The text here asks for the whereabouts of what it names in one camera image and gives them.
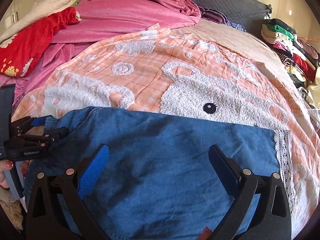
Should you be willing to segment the left hand red nails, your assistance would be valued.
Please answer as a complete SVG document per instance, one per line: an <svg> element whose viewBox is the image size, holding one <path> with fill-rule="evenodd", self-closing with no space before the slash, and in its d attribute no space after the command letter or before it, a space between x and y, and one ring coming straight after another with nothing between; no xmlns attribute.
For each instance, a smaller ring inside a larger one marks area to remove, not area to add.
<svg viewBox="0 0 320 240"><path fill-rule="evenodd" d="M30 161L24 161L20 165L20 172L22 177L24 178L28 172ZM10 171L14 167L14 164L12 161L9 160L1 160L0 162L0 184L1 187L4 189L8 189L9 185L7 184L6 178L5 178L5 171Z"/></svg>

